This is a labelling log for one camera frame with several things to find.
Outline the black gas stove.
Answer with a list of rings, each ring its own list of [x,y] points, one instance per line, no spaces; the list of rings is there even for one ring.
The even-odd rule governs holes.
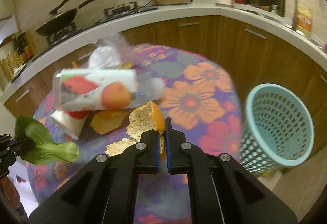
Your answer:
[[[99,26],[101,24],[107,23],[109,21],[113,21],[116,19],[120,19],[123,17],[131,16],[134,14],[140,14],[145,13],[149,11],[155,11],[159,7],[153,5],[153,0],[149,1],[143,6],[138,5],[136,1],[127,3],[127,4],[121,4],[116,7],[110,7],[104,9],[104,16],[101,18],[97,18],[97,20],[94,20],[92,23],[86,23],[86,24],[76,24],[76,22],[71,22],[68,26],[65,28],[56,31],[52,34],[47,34],[46,39],[48,42],[48,46],[42,50],[39,54],[37,54],[32,60],[36,60],[46,52],[48,52],[53,47],[56,47],[60,43],[72,38],[73,36],[76,36],[86,30],[89,30],[91,28],[94,28],[96,26]]]

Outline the wooden cabinet front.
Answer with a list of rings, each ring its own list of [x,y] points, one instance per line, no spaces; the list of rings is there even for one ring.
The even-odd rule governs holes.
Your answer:
[[[289,30],[268,22],[201,16],[147,24],[123,35],[133,45],[166,45],[216,62],[232,77],[242,104],[258,84],[290,89],[313,119],[313,152],[326,146],[326,55]]]

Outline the white plastic bag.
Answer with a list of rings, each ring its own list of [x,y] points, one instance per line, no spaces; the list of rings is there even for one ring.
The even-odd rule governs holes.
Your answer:
[[[122,64],[121,55],[116,47],[100,46],[91,54],[88,60],[88,69],[116,68]]]

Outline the orange snack wrapper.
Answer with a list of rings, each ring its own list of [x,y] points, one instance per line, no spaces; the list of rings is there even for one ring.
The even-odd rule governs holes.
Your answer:
[[[125,110],[103,110],[94,115],[91,128],[100,135],[105,135],[120,128],[129,115]]]

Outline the fruit juice carton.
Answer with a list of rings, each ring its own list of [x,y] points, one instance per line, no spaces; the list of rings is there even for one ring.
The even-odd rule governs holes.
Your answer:
[[[55,107],[68,112],[131,108],[138,88],[134,69],[62,69],[52,87]]]

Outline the clear plastic bag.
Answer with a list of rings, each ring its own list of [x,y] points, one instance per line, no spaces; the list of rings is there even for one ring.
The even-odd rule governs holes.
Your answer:
[[[157,101],[163,97],[165,83],[160,77],[154,77],[150,66],[146,64],[146,57],[134,45],[131,45],[121,34],[112,34],[93,42],[95,47],[116,47],[121,55],[122,64],[116,68],[108,69],[133,69],[136,71],[135,95],[138,102]]]

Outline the black frying pan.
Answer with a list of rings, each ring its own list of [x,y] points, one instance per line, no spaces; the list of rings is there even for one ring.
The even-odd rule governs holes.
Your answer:
[[[52,36],[54,34],[57,34],[57,32],[65,29],[66,27],[70,26],[70,24],[73,22],[78,10],[81,8],[85,7],[91,2],[94,2],[96,0],[86,0],[78,7],[72,8],[70,10],[66,10],[63,12],[58,13],[58,10],[65,5],[69,0],[64,0],[62,1],[61,4],[59,4],[56,8],[51,10],[49,12],[50,14],[50,19],[46,21],[42,26],[40,26],[36,32],[45,37]]]

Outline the yellow detergent bottle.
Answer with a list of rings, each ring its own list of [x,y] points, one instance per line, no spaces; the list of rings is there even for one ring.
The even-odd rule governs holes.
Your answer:
[[[311,8],[306,8],[299,4],[297,10],[297,30],[309,37],[312,31],[312,22]]]

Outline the light blue plastic basket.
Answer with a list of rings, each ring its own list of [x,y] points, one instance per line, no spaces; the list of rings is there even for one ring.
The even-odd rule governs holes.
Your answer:
[[[314,145],[314,125],[301,99],[277,84],[260,84],[244,106],[240,164],[252,174],[293,168]]]

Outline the white counter top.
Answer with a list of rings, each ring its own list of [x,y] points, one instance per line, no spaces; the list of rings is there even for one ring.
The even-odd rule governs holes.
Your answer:
[[[258,27],[292,44],[326,70],[326,52],[321,47],[311,43],[310,40],[292,31],[288,25],[289,21],[284,18],[279,18],[280,23],[276,23],[273,21],[272,14],[265,14],[261,10],[255,11],[253,8],[248,12],[241,8],[214,6],[212,4],[167,6],[159,7],[155,11],[134,14],[103,23],[53,47],[27,66],[27,69],[22,72],[20,77],[7,86],[5,91],[1,92],[1,104],[7,102],[19,88],[49,65],[97,39],[152,23],[200,16],[224,16]]]

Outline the small orange peel piece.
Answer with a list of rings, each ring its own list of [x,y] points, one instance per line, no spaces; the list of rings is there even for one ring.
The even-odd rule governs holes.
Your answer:
[[[130,147],[131,145],[134,145],[135,143],[136,142],[131,139],[122,138],[117,142],[107,145],[105,153],[109,157],[113,157],[115,155],[122,154],[126,148]]]

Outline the green bok choy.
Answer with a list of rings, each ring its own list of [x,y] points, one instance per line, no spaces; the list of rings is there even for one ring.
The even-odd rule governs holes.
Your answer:
[[[75,143],[55,143],[43,124],[31,117],[19,116],[15,123],[15,140],[26,138],[34,142],[34,148],[25,150],[20,157],[31,164],[49,165],[58,161],[73,163],[80,158]]]

